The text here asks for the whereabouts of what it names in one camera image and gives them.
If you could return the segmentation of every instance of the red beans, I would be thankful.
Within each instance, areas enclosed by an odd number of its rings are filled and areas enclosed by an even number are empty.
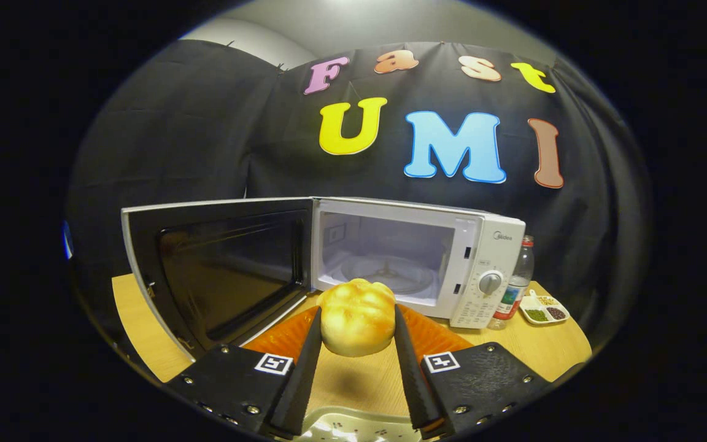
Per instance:
[[[547,313],[549,313],[554,319],[566,318],[566,314],[564,314],[563,311],[558,310],[557,308],[554,308],[554,307],[548,307]]]

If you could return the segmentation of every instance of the water bottle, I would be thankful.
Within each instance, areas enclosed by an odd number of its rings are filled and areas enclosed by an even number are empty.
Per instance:
[[[514,316],[522,300],[522,295],[528,289],[528,284],[533,276],[533,237],[525,235],[522,237],[522,248],[517,258],[517,265],[509,279],[509,286],[503,294],[493,318],[487,328],[491,330],[503,330],[507,321]]]

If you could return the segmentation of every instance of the black backdrop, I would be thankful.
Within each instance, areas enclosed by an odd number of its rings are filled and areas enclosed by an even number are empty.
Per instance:
[[[378,74],[379,55],[410,50],[419,65]],[[458,58],[485,58],[502,80],[467,76]],[[117,345],[140,363],[113,302],[110,278],[130,272],[122,207],[179,201],[275,196],[370,198],[482,209],[527,222],[535,238],[534,278],[561,299],[594,348],[616,330],[646,264],[649,185],[622,118],[578,70],[491,48],[451,42],[380,45],[334,54],[350,63],[326,90],[304,95],[313,61],[287,72],[212,42],[171,43],[116,91],[79,149],[67,221],[83,299]],[[547,73],[555,93],[535,89],[512,63]],[[384,97],[379,132],[356,155],[318,145],[323,106],[351,103],[342,136],[361,128],[363,98]],[[407,176],[413,127],[405,115],[433,111],[452,133],[471,112],[496,115],[502,184]],[[536,134],[529,118],[558,128],[562,188],[534,181]],[[431,161],[440,166],[438,160]],[[614,258],[619,250],[621,261]]]

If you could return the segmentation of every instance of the letter m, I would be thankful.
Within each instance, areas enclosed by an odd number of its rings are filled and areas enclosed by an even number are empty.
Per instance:
[[[496,126],[500,121],[496,115],[469,113],[457,134],[452,134],[435,112],[411,112],[405,115],[405,120],[413,125],[412,159],[404,169],[407,176],[435,176],[437,168],[430,163],[430,152],[435,152],[444,174],[451,178],[468,152],[468,166],[463,168],[466,179],[494,184],[506,181],[506,173],[498,162]]]

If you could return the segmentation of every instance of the white microwave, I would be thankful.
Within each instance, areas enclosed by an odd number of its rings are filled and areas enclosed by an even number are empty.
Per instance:
[[[122,210],[130,266],[160,324],[191,355],[244,344],[308,293],[361,277],[452,327],[486,327],[525,223],[367,198],[253,198]]]

